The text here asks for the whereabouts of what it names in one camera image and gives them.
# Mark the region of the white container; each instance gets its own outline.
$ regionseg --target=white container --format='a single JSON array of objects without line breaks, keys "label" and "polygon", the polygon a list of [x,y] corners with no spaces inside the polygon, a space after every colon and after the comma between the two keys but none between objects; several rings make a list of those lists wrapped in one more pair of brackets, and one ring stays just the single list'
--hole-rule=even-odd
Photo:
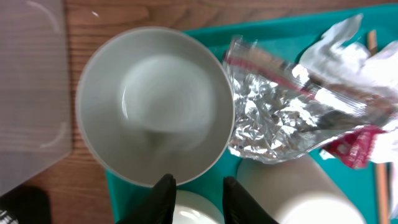
[{"label": "white container", "polygon": [[223,224],[224,217],[215,205],[204,197],[178,190],[175,198],[173,224]]},{"label": "white container", "polygon": [[76,118],[90,151],[120,178],[150,187],[206,172],[231,136],[228,78],[197,40],[145,27],[113,37],[87,63]]},{"label": "white container", "polygon": [[238,181],[280,224],[366,223],[310,156],[274,165],[244,159]]}]

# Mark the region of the chopstick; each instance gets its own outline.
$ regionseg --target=chopstick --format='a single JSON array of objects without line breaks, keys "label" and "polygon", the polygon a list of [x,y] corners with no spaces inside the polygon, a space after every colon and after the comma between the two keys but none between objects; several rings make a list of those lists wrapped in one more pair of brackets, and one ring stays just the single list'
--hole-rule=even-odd
[{"label": "chopstick", "polygon": [[[376,31],[368,33],[368,49],[371,55],[377,53]],[[385,164],[376,164],[376,187],[377,187],[377,207],[379,210],[379,224],[388,224],[389,206],[388,206],[388,187],[387,187],[387,169]]]}]

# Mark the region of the teal tray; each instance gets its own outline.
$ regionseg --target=teal tray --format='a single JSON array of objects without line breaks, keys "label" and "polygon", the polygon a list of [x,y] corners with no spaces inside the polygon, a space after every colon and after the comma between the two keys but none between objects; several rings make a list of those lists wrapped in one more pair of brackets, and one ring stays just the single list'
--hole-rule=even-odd
[{"label": "teal tray", "polygon": [[[377,30],[380,48],[398,39],[398,4],[387,4],[347,11],[328,12],[310,16],[290,17],[271,21],[252,22],[223,27],[190,30],[186,33],[207,46],[219,59],[227,49],[231,37],[243,35],[247,40],[257,40],[261,47],[287,60],[297,61],[308,46],[317,41],[334,23],[363,13],[362,28],[353,41],[364,42],[365,33]],[[318,151],[310,153],[330,178],[358,207],[368,223],[377,223],[374,166],[353,170],[336,159],[323,161]],[[223,177],[236,176],[240,158],[228,150],[220,160],[201,177],[180,186],[180,189],[200,194],[213,202],[221,211]],[[106,171],[114,219],[118,221],[132,210],[149,192],[149,189],[127,183]]]}]

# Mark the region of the crumpled foil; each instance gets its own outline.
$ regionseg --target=crumpled foil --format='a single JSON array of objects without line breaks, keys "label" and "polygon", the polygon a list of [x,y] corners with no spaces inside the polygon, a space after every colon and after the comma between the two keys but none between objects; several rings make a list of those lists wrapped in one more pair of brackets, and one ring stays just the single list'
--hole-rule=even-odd
[{"label": "crumpled foil", "polygon": [[301,65],[241,39],[224,56],[236,121],[232,154],[274,164],[364,127],[382,129],[395,108],[379,96],[328,85]]}]

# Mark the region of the wood grain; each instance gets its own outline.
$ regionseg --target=wood grain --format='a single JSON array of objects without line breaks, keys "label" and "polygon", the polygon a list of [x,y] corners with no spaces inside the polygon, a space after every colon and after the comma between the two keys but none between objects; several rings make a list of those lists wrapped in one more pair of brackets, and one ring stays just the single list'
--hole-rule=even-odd
[{"label": "wood grain", "polygon": [[[111,37],[128,29],[139,26],[196,29],[388,2],[395,1],[65,0],[72,99],[90,56]],[[75,123],[71,155],[28,184],[48,192],[55,224],[113,222],[104,169],[88,152]]]}]

